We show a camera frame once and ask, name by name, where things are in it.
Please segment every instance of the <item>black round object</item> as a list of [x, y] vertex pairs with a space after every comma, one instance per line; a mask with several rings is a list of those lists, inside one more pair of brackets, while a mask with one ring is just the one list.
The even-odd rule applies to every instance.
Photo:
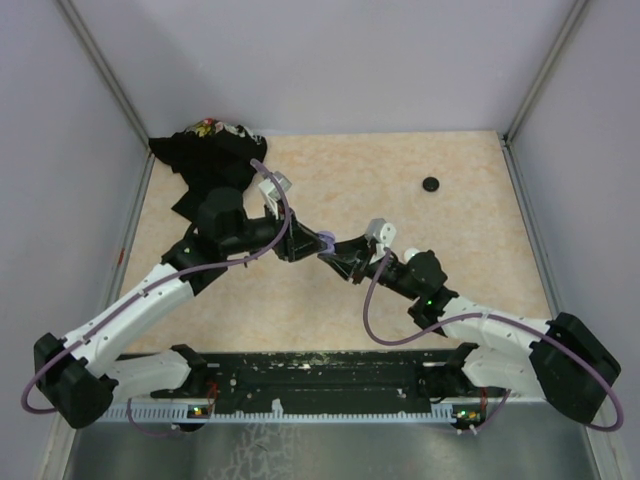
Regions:
[[422, 181], [422, 188], [427, 192], [435, 192], [440, 188], [440, 181], [436, 177], [427, 177]]

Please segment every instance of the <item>beige floor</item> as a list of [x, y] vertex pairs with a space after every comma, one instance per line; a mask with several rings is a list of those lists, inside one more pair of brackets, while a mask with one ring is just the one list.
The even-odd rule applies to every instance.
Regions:
[[[432, 249], [447, 286], [479, 303], [526, 316], [549, 315], [540, 278], [495, 132], [400, 133], [269, 138], [266, 165], [292, 182], [298, 219], [338, 240], [361, 235], [384, 217], [398, 229], [393, 249]], [[441, 182], [436, 193], [422, 179]], [[170, 208], [186, 186], [157, 162], [125, 278], [140, 281], [187, 222]], [[255, 186], [249, 216], [262, 214]], [[347, 284], [322, 262], [287, 264], [269, 254], [234, 267], [135, 342], [130, 351], [186, 343], [198, 351], [378, 349], [362, 328], [368, 281]], [[379, 288], [375, 331], [397, 339], [417, 331], [411, 302]], [[455, 345], [428, 335], [409, 347]]]

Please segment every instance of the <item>purple cable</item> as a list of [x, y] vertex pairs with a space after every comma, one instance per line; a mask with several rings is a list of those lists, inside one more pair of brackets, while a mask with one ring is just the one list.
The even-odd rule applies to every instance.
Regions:
[[[398, 346], [398, 345], [406, 345], [407, 343], [412, 342], [412, 341], [422, 337], [423, 335], [426, 335], [427, 333], [431, 333], [434, 330], [437, 330], [438, 328], [444, 327], [445, 325], [449, 325], [450, 323], [460, 322], [460, 321], [466, 320], [468, 318], [482, 318], [484, 316], [480, 312], [463, 313], [462, 315], [456, 315], [455, 317], [451, 317], [451, 318], [447, 318], [445, 320], [442, 320], [441, 322], [438, 322], [438, 323], [436, 323], [434, 325], [431, 325], [430, 327], [427, 327], [424, 330], [422, 330], [422, 331], [420, 331], [418, 333], [414, 333], [413, 335], [410, 335], [407, 338], [403, 338], [401, 340], [384, 340], [382, 338], [379, 338], [378, 336], [376, 336], [375, 333], [373, 333], [373, 330], [371, 330], [371, 325], [369, 324], [369, 306], [371, 305], [371, 298], [373, 297], [373, 290], [375, 289], [375, 286], [378, 283], [378, 280], [380, 279], [380, 275], [382, 275], [382, 272], [386, 268], [387, 263], [389, 263], [389, 257], [390, 256], [391, 256], [391, 250], [387, 249], [387, 251], [385, 253], [385, 256], [382, 258], [382, 261], [380, 262], [380, 265], [378, 266], [378, 269], [376, 270], [376, 273], [373, 275], [373, 278], [371, 279], [371, 284], [369, 285], [369, 289], [367, 290], [367, 296], [364, 299], [364, 307], [363, 307], [363, 311], [362, 311], [362, 319], [363, 319], [363, 322], [364, 322], [364, 329], [366, 330], [367, 335], [369, 335], [371, 340], [373, 340], [374, 342], [379, 343], [380, 345], [385, 345], [387, 347], [395, 347], [395, 346]], [[552, 347], [558, 349], [560, 352], [565, 354], [567, 357], [569, 357], [575, 363], [580, 365], [580, 367], [582, 367], [589, 375], [591, 375], [593, 377], [593, 379], [596, 382], [598, 382], [598, 384], [602, 387], [602, 389], [607, 393], [607, 395], [611, 399], [611, 402], [613, 403], [613, 406], [616, 409], [617, 418], [616, 418], [615, 423], [612, 424], [612, 425], [601, 426], [601, 425], [588, 424], [588, 425], [586, 425], [588, 428], [591, 428], [593, 430], [597, 430], [599, 432], [615, 432], [616, 430], [619, 430], [622, 427], [622, 424], [624, 423], [624, 411], [622, 409], [622, 403], [620, 402], [620, 399], [618, 398], [616, 393], [613, 391], [611, 386], [602, 377], [602, 375], [600, 375], [600, 373], [598, 373], [598, 371], [596, 369], [594, 369], [591, 365], [589, 365], [587, 362], [585, 362], [582, 358], [580, 358], [572, 350], [570, 350], [569, 348], [565, 347], [563, 344], [558, 342], [555, 338], [552, 338], [552, 337], [550, 337], [548, 335], [545, 335], [544, 333], [540, 333], [537, 330], [534, 330], [533, 328], [531, 328], [531, 327], [529, 327], [527, 325], [518, 323], [515, 320], [511, 320], [509, 318], [505, 318], [505, 317], [502, 317], [500, 315], [496, 315], [496, 314], [492, 314], [491, 313], [491, 314], [487, 315], [487, 318], [489, 318], [490, 320], [495, 320], [497, 322], [506, 323], [507, 325], [509, 325], [511, 327], [519, 328], [520, 330], [523, 330], [523, 331], [525, 331], [527, 333], [530, 333], [531, 335], [533, 335], [535, 337], [538, 337], [540, 340], [543, 340], [543, 341], [547, 342]]]
[[[287, 229], [289, 228], [289, 224], [291, 223], [291, 208], [289, 207], [289, 202], [287, 201], [287, 197], [285, 195], [284, 189], [282, 188], [280, 183], [278, 183], [278, 180], [276, 179], [276, 177], [262, 163], [260, 163], [256, 159], [251, 160], [250, 163], [251, 163], [251, 166], [258, 171], [258, 173], [263, 174], [265, 177], [271, 180], [274, 187], [278, 191], [278, 194], [280, 195], [280, 199], [282, 200], [282, 205], [284, 208], [284, 223], [282, 224], [282, 228], [280, 229], [278, 234], [275, 236], [275, 238], [271, 242], [269, 242], [267, 246], [265, 246], [264, 248], [260, 249], [259, 251], [247, 257], [239, 258], [236, 260], [228, 260], [226, 262], [209, 263], [206, 265], [199, 265], [197, 267], [185, 268], [184, 270], [180, 270], [179, 272], [172, 273], [170, 275], [167, 275], [166, 277], [161, 278], [160, 280], [157, 280], [151, 283], [150, 285], [148, 285], [146, 288], [142, 290], [142, 293], [143, 293], [142, 295], [140, 295], [140, 293], [137, 293], [129, 297], [125, 302], [119, 305], [113, 312], [111, 312], [104, 319], [98, 322], [91, 330], [89, 330], [84, 335], [83, 337], [84, 342], [86, 342], [91, 337], [93, 337], [100, 329], [102, 329], [105, 325], [107, 325], [114, 318], [120, 315], [124, 310], [129, 308], [129, 306], [135, 303], [139, 298], [141, 298], [142, 296], [145, 296], [147, 293], [154, 290], [155, 288], [175, 278], [182, 277], [183, 275], [202, 272], [204, 270], [213, 270], [215, 268], [232, 267], [234, 265], [242, 265], [245, 263], [249, 263], [252, 260], [256, 260], [260, 258], [265, 253], [268, 253], [273, 247], [276, 246], [276, 244], [280, 240], [282, 240], [282, 237], [284, 237], [284, 235], [286, 234]], [[36, 414], [36, 415], [54, 413], [56, 411], [55, 408], [40, 409], [40, 408], [34, 408], [31, 405], [29, 405], [29, 393], [31, 392], [33, 387], [35, 387], [36, 383], [38, 383], [40, 379], [60, 361], [60, 359], [64, 358], [69, 353], [72, 353], [76, 348], [78, 348], [82, 344], [83, 342], [78, 340], [77, 342], [73, 343], [72, 345], [68, 346], [63, 351], [58, 353], [55, 357], [49, 360], [40, 370], [38, 370], [38, 372], [33, 376], [33, 378], [29, 381], [29, 383], [27, 383], [27, 386], [22, 391], [22, 396], [20, 397], [20, 404], [22, 405], [22, 408], [25, 411], [27, 411], [28, 413]]]

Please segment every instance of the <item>purple wire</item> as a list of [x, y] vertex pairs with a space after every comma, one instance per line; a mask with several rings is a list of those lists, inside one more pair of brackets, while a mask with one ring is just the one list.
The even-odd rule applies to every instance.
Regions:
[[[427, 333], [431, 333], [434, 330], [437, 330], [437, 329], [439, 329], [441, 327], [444, 327], [445, 325], [449, 325], [450, 323], [460, 322], [460, 321], [466, 320], [468, 318], [482, 318], [484, 316], [484, 314], [482, 314], [480, 312], [463, 313], [462, 315], [456, 315], [455, 317], [447, 318], [447, 319], [442, 320], [442, 321], [440, 321], [438, 323], [435, 323], [435, 324], [431, 325], [430, 327], [427, 327], [424, 330], [422, 330], [422, 331], [420, 331], [418, 333], [414, 333], [413, 335], [410, 335], [407, 338], [403, 338], [401, 340], [384, 340], [382, 338], [379, 338], [378, 336], [376, 336], [375, 333], [373, 333], [373, 330], [371, 330], [371, 325], [369, 324], [369, 306], [371, 305], [371, 299], [373, 297], [373, 291], [374, 291], [374, 289], [376, 287], [376, 284], [380, 280], [380, 275], [382, 275], [382, 272], [384, 271], [384, 269], [386, 268], [387, 264], [389, 263], [390, 256], [391, 256], [391, 250], [387, 249], [387, 251], [385, 253], [385, 256], [382, 258], [382, 261], [380, 262], [380, 265], [378, 266], [378, 269], [376, 270], [376, 273], [373, 275], [373, 278], [371, 279], [371, 284], [369, 285], [369, 289], [367, 290], [367, 296], [364, 299], [364, 307], [363, 307], [363, 311], [362, 311], [362, 320], [364, 322], [364, 329], [366, 330], [367, 335], [369, 335], [369, 337], [374, 342], [379, 343], [380, 345], [385, 345], [387, 347], [395, 347], [395, 346], [398, 346], [398, 345], [406, 345], [407, 343], [412, 342], [412, 341], [422, 337], [423, 335], [426, 335]], [[543, 341], [547, 342], [552, 347], [558, 349], [560, 352], [562, 352], [567, 357], [569, 357], [571, 360], [573, 360], [575, 363], [577, 363], [589, 375], [591, 375], [596, 382], [598, 382], [598, 384], [602, 387], [602, 389], [607, 393], [607, 395], [611, 399], [611, 402], [613, 403], [613, 406], [616, 409], [617, 418], [616, 418], [615, 423], [612, 424], [612, 425], [601, 426], [601, 425], [588, 424], [588, 425], [586, 425], [588, 428], [591, 428], [593, 430], [597, 430], [599, 432], [615, 432], [616, 430], [619, 430], [622, 427], [622, 424], [624, 423], [624, 411], [622, 409], [622, 403], [620, 402], [620, 399], [618, 398], [616, 393], [613, 391], [611, 386], [602, 377], [602, 375], [600, 375], [600, 373], [598, 373], [598, 371], [595, 368], [593, 368], [591, 365], [589, 365], [587, 362], [585, 362], [582, 358], [580, 358], [572, 350], [570, 350], [569, 348], [565, 347], [563, 344], [558, 342], [555, 338], [552, 338], [552, 337], [550, 337], [548, 335], [545, 335], [544, 333], [540, 333], [537, 330], [534, 330], [533, 328], [531, 328], [531, 327], [529, 327], [527, 325], [524, 325], [522, 323], [516, 322], [515, 320], [511, 320], [509, 318], [505, 318], [505, 317], [502, 317], [500, 315], [496, 315], [496, 314], [493, 314], [493, 313], [488, 314], [487, 318], [489, 318], [490, 320], [495, 320], [497, 322], [505, 323], [505, 324], [507, 324], [507, 325], [509, 325], [511, 327], [518, 328], [518, 329], [523, 330], [523, 331], [525, 331], [527, 333], [530, 333], [531, 335], [533, 335], [535, 337], [538, 337], [540, 340], [543, 340]]]
[[27, 383], [27, 386], [22, 391], [22, 395], [20, 397], [20, 404], [22, 405], [22, 408], [26, 412], [33, 413], [35, 415], [43, 415], [47, 413], [54, 413], [56, 411], [55, 408], [43, 408], [43, 409], [34, 408], [29, 404], [29, 393], [31, 392], [31, 390], [33, 390], [33, 387], [35, 387], [36, 383], [38, 383], [40, 379], [42, 379], [42, 377], [44, 377], [44, 375], [46, 375], [46, 373], [49, 370], [51, 370], [60, 361], [60, 359], [64, 358], [69, 353], [72, 353], [80, 345], [88, 341], [100, 329], [102, 329], [105, 325], [107, 325], [114, 318], [120, 315], [124, 310], [129, 308], [129, 306], [135, 303], [139, 298], [142, 298], [143, 296], [145, 296], [147, 293], [154, 290], [155, 288], [175, 278], [182, 277], [183, 275], [189, 275], [191, 273], [202, 272], [205, 270], [213, 270], [215, 268], [232, 267], [234, 265], [242, 265], [242, 264], [249, 263], [250, 261], [256, 260], [260, 258], [262, 255], [268, 253], [273, 247], [276, 246], [276, 244], [280, 240], [282, 240], [282, 237], [284, 237], [284, 235], [286, 234], [287, 229], [289, 228], [289, 224], [291, 223], [291, 208], [289, 207], [289, 202], [287, 201], [287, 197], [285, 195], [284, 189], [282, 188], [282, 186], [280, 185], [276, 177], [261, 162], [259, 162], [256, 159], [253, 159], [251, 160], [250, 163], [251, 163], [251, 166], [258, 171], [258, 173], [263, 174], [265, 177], [271, 180], [274, 187], [278, 191], [278, 194], [280, 195], [280, 199], [282, 200], [282, 205], [284, 209], [284, 223], [282, 224], [282, 228], [280, 229], [278, 234], [275, 236], [275, 238], [264, 248], [244, 258], [239, 258], [236, 260], [228, 260], [225, 262], [218, 262], [218, 263], [208, 263], [206, 265], [199, 265], [197, 267], [185, 268], [184, 270], [180, 270], [179, 272], [172, 273], [170, 275], [167, 275], [166, 277], [161, 278], [160, 280], [157, 280], [149, 284], [146, 288], [142, 290], [142, 295], [140, 293], [136, 293], [135, 295], [129, 297], [126, 301], [122, 302], [122, 304], [118, 305], [118, 307], [115, 308], [113, 312], [111, 312], [104, 319], [98, 322], [93, 328], [91, 328], [82, 337], [82, 340], [78, 340], [77, 342], [65, 348], [63, 351], [61, 351], [55, 357], [53, 357], [51, 360], [45, 363], [45, 365], [40, 370], [38, 370], [38, 372], [33, 376], [33, 378], [29, 381], [29, 383]]

